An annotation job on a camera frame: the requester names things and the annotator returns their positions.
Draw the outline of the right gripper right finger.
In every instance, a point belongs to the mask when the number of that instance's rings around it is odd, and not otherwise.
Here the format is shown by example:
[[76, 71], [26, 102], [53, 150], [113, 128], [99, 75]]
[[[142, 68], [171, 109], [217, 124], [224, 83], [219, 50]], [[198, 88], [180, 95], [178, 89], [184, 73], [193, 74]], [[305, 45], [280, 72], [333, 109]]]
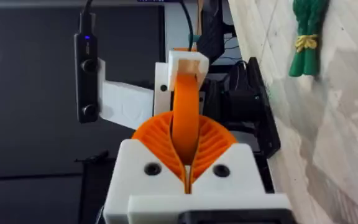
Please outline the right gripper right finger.
[[200, 117], [197, 150], [189, 174], [191, 194], [264, 194], [252, 149], [223, 125]]

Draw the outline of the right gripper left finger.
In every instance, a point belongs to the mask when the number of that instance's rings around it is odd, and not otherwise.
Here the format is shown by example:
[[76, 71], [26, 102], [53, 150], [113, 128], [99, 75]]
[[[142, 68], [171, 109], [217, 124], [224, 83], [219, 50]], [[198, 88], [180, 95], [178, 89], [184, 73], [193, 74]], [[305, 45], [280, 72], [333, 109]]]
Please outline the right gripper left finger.
[[172, 143], [173, 112], [148, 119], [119, 148], [103, 208], [106, 223], [178, 223], [187, 173]]

